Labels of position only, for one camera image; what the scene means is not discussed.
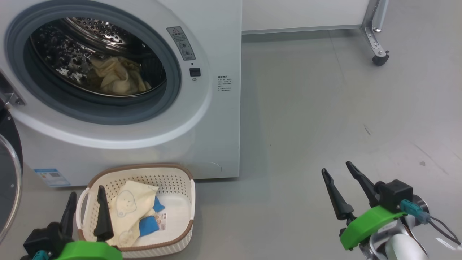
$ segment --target whiteboard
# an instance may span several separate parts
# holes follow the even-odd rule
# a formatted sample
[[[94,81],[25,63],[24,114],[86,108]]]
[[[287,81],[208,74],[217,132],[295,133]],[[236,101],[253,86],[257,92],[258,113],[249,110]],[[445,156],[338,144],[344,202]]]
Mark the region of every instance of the whiteboard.
[[[369,0],[243,0],[242,30],[258,33],[357,27],[368,4]]]

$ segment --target green plastic bracket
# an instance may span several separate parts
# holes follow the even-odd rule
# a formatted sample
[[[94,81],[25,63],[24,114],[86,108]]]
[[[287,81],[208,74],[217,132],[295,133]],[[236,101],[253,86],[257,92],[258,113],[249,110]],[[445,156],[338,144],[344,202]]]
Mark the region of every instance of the green plastic bracket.
[[[392,213],[382,206],[373,207],[348,225],[340,236],[340,242],[345,250],[354,248],[381,227],[404,214],[404,212]]]
[[[122,252],[106,242],[67,243],[56,260],[123,260]]]

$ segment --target blue cloth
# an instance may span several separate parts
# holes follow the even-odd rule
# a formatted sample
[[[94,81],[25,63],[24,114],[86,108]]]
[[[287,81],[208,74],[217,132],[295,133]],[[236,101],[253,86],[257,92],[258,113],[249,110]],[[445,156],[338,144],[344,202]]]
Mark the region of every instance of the blue cloth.
[[[156,218],[153,216],[145,217],[140,220],[140,236],[149,235],[150,233],[159,230]]]
[[[165,209],[164,205],[162,205],[160,202],[159,202],[159,199],[156,197],[154,199],[154,207],[152,207],[152,209],[154,209],[154,211],[157,213],[163,209]]]

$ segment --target caster wheel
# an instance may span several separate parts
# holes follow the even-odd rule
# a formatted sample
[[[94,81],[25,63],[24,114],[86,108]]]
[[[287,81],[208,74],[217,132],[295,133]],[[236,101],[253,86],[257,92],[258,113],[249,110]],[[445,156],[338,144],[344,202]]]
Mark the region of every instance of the caster wheel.
[[[385,57],[374,56],[374,57],[372,58],[372,62],[373,62],[376,66],[380,67],[380,66],[384,65],[385,62],[387,62],[388,58],[390,58],[390,56],[388,56],[388,54],[385,55]]]

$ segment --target front-loading washing machine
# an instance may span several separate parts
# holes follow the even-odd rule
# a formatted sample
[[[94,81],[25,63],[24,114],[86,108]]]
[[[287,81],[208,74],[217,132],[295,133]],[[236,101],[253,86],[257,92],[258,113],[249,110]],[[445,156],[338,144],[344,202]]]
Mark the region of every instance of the front-loading washing machine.
[[[241,0],[1,5],[0,95],[49,186],[153,162],[239,175]]]

